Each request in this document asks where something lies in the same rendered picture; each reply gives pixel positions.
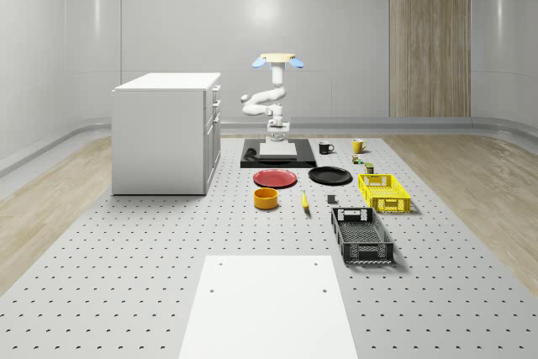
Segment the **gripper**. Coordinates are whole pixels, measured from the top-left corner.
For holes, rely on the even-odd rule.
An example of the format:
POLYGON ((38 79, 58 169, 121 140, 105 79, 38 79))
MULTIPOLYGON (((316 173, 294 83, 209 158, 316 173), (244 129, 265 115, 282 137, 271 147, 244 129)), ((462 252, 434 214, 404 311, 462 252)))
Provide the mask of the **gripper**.
POLYGON ((267 123, 267 131, 271 135, 271 141, 283 141, 286 139, 286 133, 290 129, 290 123, 283 121, 280 126, 275 125, 275 120, 269 120, 267 123))

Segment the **yellow bowl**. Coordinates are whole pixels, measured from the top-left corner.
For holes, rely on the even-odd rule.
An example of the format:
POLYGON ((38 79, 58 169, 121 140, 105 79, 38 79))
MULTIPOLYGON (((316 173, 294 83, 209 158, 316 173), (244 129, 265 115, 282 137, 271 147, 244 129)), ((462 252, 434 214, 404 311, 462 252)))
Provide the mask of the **yellow bowl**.
POLYGON ((278 205, 278 191, 270 187, 256 189, 254 191, 254 205, 258 209, 274 209, 278 205))

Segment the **black plate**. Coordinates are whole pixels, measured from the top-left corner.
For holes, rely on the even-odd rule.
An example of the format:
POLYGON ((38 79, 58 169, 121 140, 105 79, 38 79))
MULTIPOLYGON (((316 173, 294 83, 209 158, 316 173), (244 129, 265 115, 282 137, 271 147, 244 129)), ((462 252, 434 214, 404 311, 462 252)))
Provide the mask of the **black plate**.
POLYGON ((346 185, 352 182, 352 175, 345 169, 335 166, 318 166, 309 171, 309 178, 329 186, 346 185))

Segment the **white board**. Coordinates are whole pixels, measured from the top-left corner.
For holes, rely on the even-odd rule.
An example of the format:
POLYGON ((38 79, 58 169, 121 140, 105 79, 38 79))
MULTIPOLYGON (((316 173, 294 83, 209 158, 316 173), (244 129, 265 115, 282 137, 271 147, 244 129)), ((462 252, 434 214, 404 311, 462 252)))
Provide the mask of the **white board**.
POLYGON ((330 256, 207 256, 179 359, 357 359, 330 256))

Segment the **drone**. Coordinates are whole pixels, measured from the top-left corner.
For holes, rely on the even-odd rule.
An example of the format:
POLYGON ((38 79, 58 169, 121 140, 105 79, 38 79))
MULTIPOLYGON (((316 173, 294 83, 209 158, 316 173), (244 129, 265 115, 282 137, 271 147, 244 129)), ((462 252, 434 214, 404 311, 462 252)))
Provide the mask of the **drone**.
POLYGON ((296 68, 303 68, 304 63, 294 54, 289 53, 266 53, 258 56, 253 62, 254 68, 259 68, 266 63, 289 63, 296 68))

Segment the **white cabinet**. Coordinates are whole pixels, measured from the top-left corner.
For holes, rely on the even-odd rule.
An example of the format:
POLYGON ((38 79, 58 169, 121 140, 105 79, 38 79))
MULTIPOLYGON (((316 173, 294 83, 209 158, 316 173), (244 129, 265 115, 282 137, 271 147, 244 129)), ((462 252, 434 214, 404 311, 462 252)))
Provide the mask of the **white cabinet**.
POLYGON ((112 192, 208 191, 219 161, 218 72, 148 73, 112 92, 112 192))

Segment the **yellow basket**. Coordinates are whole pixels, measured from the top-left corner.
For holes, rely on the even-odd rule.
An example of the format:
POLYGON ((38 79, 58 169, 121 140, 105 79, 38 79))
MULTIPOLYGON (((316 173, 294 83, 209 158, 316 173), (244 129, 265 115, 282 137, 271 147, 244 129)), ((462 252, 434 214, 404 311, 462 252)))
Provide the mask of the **yellow basket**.
POLYGON ((378 212, 409 212, 411 198, 392 174, 360 174, 358 187, 367 206, 378 212))

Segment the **red plate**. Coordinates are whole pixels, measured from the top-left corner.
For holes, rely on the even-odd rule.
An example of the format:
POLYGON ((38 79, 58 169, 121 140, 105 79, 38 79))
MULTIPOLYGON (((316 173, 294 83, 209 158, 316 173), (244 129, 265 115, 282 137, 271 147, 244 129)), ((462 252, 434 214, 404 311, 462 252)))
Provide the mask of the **red plate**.
POLYGON ((297 182, 297 176, 288 170, 266 169, 256 172, 253 181, 260 187, 285 188, 297 182))

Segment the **dark grey basket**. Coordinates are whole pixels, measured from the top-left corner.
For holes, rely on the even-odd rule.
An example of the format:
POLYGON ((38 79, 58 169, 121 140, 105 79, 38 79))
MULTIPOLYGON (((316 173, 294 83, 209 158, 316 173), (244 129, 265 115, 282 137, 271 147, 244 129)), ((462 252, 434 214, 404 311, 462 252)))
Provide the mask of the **dark grey basket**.
POLYGON ((393 261, 393 240, 373 208, 332 208, 331 221, 345 262, 393 261))

